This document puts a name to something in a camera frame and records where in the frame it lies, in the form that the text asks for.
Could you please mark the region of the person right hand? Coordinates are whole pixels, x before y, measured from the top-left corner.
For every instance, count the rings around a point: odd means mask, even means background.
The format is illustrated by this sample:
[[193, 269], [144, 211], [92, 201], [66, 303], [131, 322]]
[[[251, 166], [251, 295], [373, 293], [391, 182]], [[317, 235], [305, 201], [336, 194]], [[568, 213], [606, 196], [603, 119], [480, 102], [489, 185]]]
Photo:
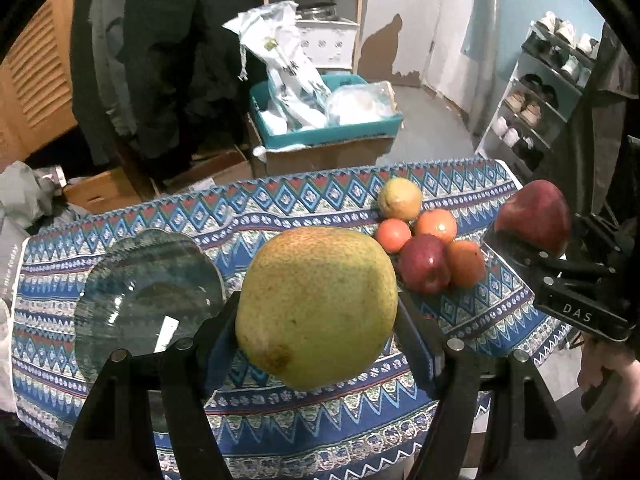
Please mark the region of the person right hand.
[[639, 466], [639, 359], [626, 344], [587, 334], [582, 340], [582, 476], [634, 477]]

